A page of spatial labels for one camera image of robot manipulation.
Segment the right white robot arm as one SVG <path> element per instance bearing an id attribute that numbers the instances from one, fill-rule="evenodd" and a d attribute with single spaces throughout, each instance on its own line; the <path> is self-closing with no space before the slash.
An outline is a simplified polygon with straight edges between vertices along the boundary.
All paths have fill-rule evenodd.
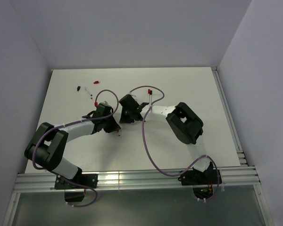
<path id="1" fill-rule="evenodd" d="M 210 178 L 214 170 L 213 160 L 207 155 L 203 144 L 204 123 L 200 117 L 184 102 L 174 106 L 160 106 L 152 103 L 139 104 L 131 94 L 125 95 L 119 100 L 122 106 L 120 123 L 134 123 L 141 121 L 141 134 L 143 145 L 154 168 L 161 174 L 168 177 L 179 177 L 191 171 L 194 173 L 197 182 L 204 184 Z M 153 161 L 146 143 L 145 122 L 160 121 L 168 123 L 176 138 L 187 145 L 188 148 L 195 147 L 192 153 L 194 161 L 182 172 L 169 174 L 162 171 Z"/>

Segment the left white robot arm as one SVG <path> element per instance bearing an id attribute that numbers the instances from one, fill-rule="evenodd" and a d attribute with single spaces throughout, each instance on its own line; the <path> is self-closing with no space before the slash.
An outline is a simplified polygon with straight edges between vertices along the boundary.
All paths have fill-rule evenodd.
<path id="1" fill-rule="evenodd" d="M 104 102 L 79 121 L 61 126 L 42 123 L 27 145 L 24 156 L 36 167 L 66 178 L 65 182 L 71 188 L 77 188 L 83 181 L 82 170 L 63 157 L 66 144 L 102 130 L 106 133 L 120 130 L 112 113 L 113 108 Z"/>

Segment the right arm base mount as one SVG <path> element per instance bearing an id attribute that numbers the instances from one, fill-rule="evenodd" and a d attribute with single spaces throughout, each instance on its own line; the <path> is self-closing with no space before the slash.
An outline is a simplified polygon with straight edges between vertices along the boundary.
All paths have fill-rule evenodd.
<path id="1" fill-rule="evenodd" d="M 220 171 L 212 162 L 204 172 L 196 169 L 189 170 L 182 174 L 178 181 L 183 186 L 203 186 L 193 188 L 194 195 L 202 200 L 211 198 L 214 194 L 213 185 L 219 186 L 222 183 Z"/>

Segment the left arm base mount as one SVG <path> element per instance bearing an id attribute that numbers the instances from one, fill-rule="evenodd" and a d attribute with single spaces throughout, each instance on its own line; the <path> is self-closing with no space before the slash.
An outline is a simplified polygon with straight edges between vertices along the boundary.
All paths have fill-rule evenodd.
<path id="1" fill-rule="evenodd" d="M 66 179 L 60 175 L 56 176 L 54 189 L 64 190 L 64 200 L 67 205 L 73 207 L 87 207 L 96 202 L 98 193 L 95 190 L 97 188 L 98 174 L 81 174 L 75 176 L 73 179 Z M 80 204 L 85 195 L 86 191 L 91 190 L 94 192 L 94 198 L 90 203 Z"/>

